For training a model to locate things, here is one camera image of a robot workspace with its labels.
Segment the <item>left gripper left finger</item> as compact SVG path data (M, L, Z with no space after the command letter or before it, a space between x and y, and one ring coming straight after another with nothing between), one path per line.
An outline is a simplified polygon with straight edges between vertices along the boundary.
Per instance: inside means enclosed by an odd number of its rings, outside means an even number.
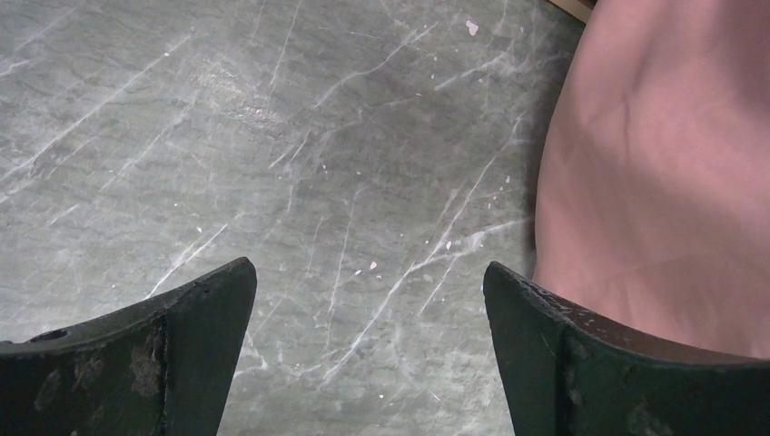
M252 314L241 257L104 316L1 344L4 435L213 435Z

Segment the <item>pink shorts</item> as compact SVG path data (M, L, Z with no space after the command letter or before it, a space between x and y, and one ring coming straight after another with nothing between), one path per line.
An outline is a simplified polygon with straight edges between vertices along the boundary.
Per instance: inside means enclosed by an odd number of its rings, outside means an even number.
M769 4L600 1L539 169L536 283L670 341L769 354Z

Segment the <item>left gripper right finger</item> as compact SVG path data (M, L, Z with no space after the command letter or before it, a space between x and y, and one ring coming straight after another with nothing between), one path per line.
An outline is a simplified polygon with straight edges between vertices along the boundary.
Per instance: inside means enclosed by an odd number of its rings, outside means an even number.
M769 363L615 322L501 263L483 294L518 435L766 435Z

